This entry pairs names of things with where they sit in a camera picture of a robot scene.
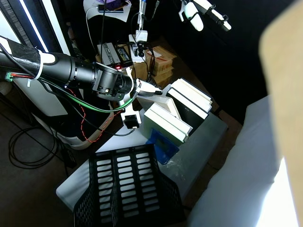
white table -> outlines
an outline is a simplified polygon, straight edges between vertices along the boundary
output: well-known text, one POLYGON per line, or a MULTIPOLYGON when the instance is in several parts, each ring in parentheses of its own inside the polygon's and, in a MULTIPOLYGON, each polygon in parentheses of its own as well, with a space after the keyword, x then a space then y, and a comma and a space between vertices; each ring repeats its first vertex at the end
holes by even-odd
MULTIPOLYGON (((143 119, 144 110, 140 111, 143 119)), ((147 139, 142 135, 144 121, 138 130, 124 137, 113 136, 97 152, 127 148, 145 144, 147 139)), ((182 200, 195 182, 196 178, 217 147, 227 125, 212 113, 203 124, 179 147, 179 152, 166 164, 159 163, 160 170, 179 187, 182 200)), ((117 134, 129 132, 125 126, 117 134)), ((71 209, 89 186, 89 161, 85 161, 56 190, 57 196, 71 209)))

black crate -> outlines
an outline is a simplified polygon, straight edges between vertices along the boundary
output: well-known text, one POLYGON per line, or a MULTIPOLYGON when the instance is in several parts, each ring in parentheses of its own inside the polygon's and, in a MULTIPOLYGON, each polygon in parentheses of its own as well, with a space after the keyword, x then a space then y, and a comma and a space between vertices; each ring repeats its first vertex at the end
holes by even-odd
POLYGON ((75 227, 165 226, 185 220, 177 185, 162 174, 154 145, 95 153, 75 227))

